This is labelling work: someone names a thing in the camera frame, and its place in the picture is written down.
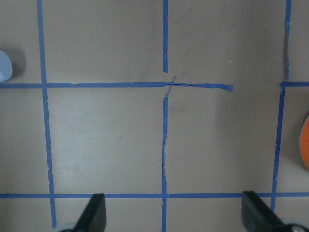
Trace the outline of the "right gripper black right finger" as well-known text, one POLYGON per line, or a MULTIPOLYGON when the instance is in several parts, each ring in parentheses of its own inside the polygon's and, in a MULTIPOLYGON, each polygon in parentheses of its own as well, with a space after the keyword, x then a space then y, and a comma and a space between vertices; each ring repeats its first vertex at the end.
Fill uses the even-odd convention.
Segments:
POLYGON ((242 193, 242 224, 247 232, 285 231, 285 224, 254 191, 242 193))

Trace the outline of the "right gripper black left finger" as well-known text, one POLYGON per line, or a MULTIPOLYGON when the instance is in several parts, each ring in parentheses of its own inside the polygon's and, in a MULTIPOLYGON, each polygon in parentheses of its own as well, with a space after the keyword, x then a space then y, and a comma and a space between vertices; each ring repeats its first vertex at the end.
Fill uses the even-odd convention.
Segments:
POLYGON ((75 225, 76 232, 103 232, 106 227, 105 195, 93 194, 75 225))

